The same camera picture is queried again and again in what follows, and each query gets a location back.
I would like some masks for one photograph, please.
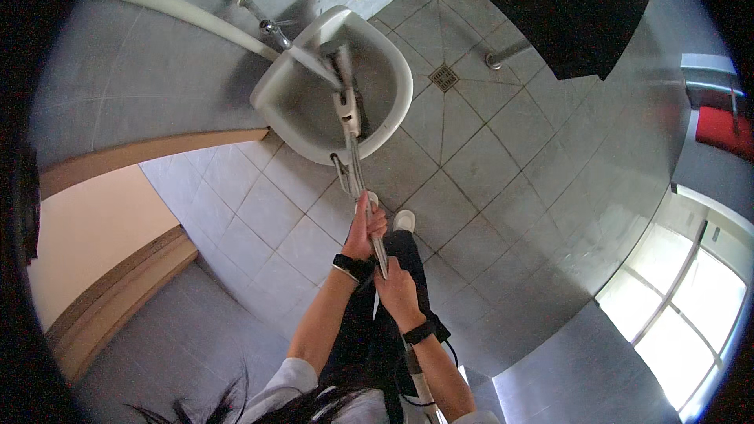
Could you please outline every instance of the white sink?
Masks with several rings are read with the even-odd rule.
[[[406,116],[413,92],[411,70],[385,35],[343,5],[320,15],[293,44],[316,52],[321,43],[333,39],[351,43],[353,73],[368,122],[359,143],[363,159],[382,146]],[[278,136],[307,159],[331,165],[329,156],[337,153],[344,163],[351,160],[332,87],[288,51],[265,72],[250,100]]]

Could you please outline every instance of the window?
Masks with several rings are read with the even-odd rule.
[[[691,240],[650,223],[596,298],[682,415],[724,368],[721,353],[747,293],[740,273],[702,242],[706,228],[702,223]]]

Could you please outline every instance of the black hair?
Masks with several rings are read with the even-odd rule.
[[[300,396],[288,401],[281,408],[269,410],[254,421],[254,424],[296,424],[297,422],[315,422],[328,424],[337,417],[338,413],[355,398],[368,390],[368,386],[361,383],[362,380],[350,380],[352,384],[345,386],[331,386],[327,382],[319,384],[315,389],[301,393]],[[142,406],[126,404],[127,407],[137,411],[146,424],[238,424],[246,410],[249,399],[249,372],[244,370],[243,400],[238,413],[234,412],[236,390],[239,387],[240,377],[234,380],[225,391],[220,400],[212,409],[209,417],[204,420],[193,420],[185,409],[182,399],[173,401],[172,408],[176,418],[170,420],[155,411]]]

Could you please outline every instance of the hand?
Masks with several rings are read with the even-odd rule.
[[[345,245],[341,250],[341,254],[351,259],[368,259],[370,255],[374,254],[370,237],[381,238],[388,231],[388,219],[385,217],[384,210],[378,209],[374,205],[371,206],[372,217],[369,222],[366,221],[367,205],[371,205],[371,203],[366,190],[364,190],[356,204],[356,214],[353,216],[348,239],[345,240]]]
[[[388,258],[388,279],[375,275],[375,287],[379,293],[380,303],[393,316],[401,334],[427,321],[427,317],[419,311],[416,283],[408,271],[401,269],[398,259]]]

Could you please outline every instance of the wrist strap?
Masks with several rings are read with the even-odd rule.
[[[431,334],[434,334],[434,323],[427,319],[423,325],[414,327],[409,332],[403,335],[403,339],[411,345],[419,344],[422,340],[427,339]]]
[[[371,260],[351,259],[343,254],[335,255],[333,267],[347,273],[358,284],[362,284],[367,278],[370,278],[375,269]]]

